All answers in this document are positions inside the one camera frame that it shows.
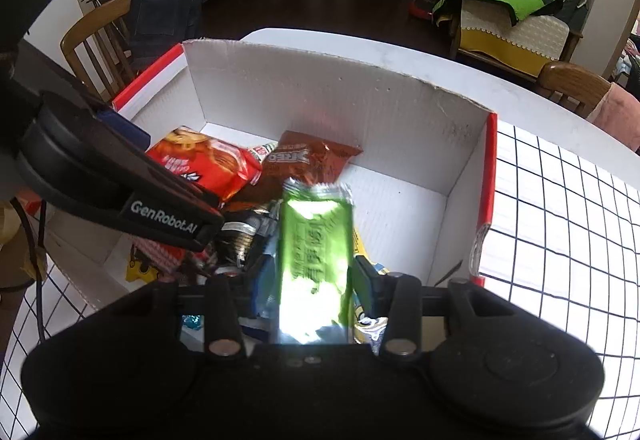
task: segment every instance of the wall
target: wall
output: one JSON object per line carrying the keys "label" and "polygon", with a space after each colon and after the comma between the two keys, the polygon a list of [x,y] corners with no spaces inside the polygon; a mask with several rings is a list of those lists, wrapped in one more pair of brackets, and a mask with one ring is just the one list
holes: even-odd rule
{"label": "wall", "polygon": [[[65,70],[73,73],[64,55],[62,55],[60,41],[62,41],[62,38],[69,28],[81,17],[82,10],[80,9],[78,0],[52,0],[35,20],[33,26],[29,28],[29,32],[24,38],[47,55],[47,57],[65,68]],[[102,60],[98,53],[97,46],[92,39],[89,41],[89,45],[98,59]],[[76,51],[95,87],[98,91],[102,91],[104,89],[102,81],[91,64],[89,55],[86,53],[84,47],[80,46]]]}
{"label": "wall", "polygon": [[594,0],[572,62],[602,74],[623,36],[635,0]]}

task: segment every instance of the cardboard flap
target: cardboard flap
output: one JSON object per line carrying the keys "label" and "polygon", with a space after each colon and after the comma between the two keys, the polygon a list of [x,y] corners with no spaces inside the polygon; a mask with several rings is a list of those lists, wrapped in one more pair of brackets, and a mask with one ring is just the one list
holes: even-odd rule
{"label": "cardboard flap", "polygon": [[184,51],[210,123],[358,146],[365,152],[355,164],[444,195],[489,113],[432,84],[343,58],[207,39],[185,42]]}
{"label": "cardboard flap", "polygon": [[497,116],[492,114],[447,198],[429,285],[437,283],[459,261],[462,266],[454,277],[478,272],[482,242],[494,213],[496,127]]}

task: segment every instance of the snack bag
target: snack bag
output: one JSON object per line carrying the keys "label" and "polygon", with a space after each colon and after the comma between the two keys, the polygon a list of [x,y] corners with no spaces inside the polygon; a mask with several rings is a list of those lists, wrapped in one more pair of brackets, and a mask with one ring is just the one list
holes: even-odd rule
{"label": "snack bag", "polygon": [[280,209],[280,344],[346,344],[353,320],[353,206],[337,184],[287,180]]}
{"label": "snack bag", "polygon": [[344,144],[304,133],[285,131],[262,164],[262,174],[255,185],[247,185],[224,207],[239,211],[258,203],[282,197],[282,185],[293,178],[306,185],[334,183],[351,157],[362,153]]}
{"label": "snack bag", "polygon": [[280,202],[272,201],[244,211],[225,213],[225,224],[214,239],[218,265],[249,270],[275,233],[279,212]]}
{"label": "snack bag", "polygon": [[178,127],[151,147],[146,154],[172,173],[195,182],[226,201],[245,184],[258,181],[261,161],[275,143],[252,150]]}
{"label": "snack bag", "polygon": [[159,273],[156,278],[170,281],[175,279],[177,271],[183,266],[196,266],[197,269],[209,269],[217,262],[213,243],[203,251],[191,252],[178,246],[165,245],[144,237],[132,236],[135,258],[142,264],[149,264]]}
{"label": "snack bag", "polygon": [[[360,234],[353,227],[353,255],[363,256],[369,263],[373,265],[378,274],[385,275],[389,273],[389,270],[385,266],[379,263],[373,263],[369,259],[369,255],[364,248],[362,238]],[[355,308],[355,322],[353,324],[353,340],[358,344],[370,344],[374,354],[379,354],[380,344],[382,344],[382,338],[385,335],[386,322],[388,317],[379,317],[378,319],[372,319],[367,317],[364,312],[364,308],[358,300],[358,296],[354,295],[354,308]]]}
{"label": "snack bag", "polygon": [[202,315],[183,315],[182,326],[191,328],[191,330],[200,330],[202,328]]}

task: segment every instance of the dark wooden floor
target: dark wooden floor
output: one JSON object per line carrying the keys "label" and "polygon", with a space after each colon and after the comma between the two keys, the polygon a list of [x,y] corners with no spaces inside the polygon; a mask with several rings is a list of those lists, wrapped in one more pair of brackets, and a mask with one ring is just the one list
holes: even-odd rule
{"label": "dark wooden floor", "polygon": [[447,55],[444,30],[408,14],[410,0],[211,0],[203,6],[207,37],[241,39],[265,27],[303,28],[391,42]]}

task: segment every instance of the metal screw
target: metal screw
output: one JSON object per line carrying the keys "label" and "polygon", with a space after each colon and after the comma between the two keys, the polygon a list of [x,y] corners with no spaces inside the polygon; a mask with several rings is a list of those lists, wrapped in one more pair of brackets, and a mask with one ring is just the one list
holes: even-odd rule
{"label": "metal screw", "polygon": [[209,343],[209,351],[219,357],[231,357],[240,351],[240,344],[231,339],[218,339]]}
{"label": "metal screw", "polygon": [[405,357],[411,355],[418,349],[414,341],[409,339],[391,339],[385,343],[385,349],[393,355]]}

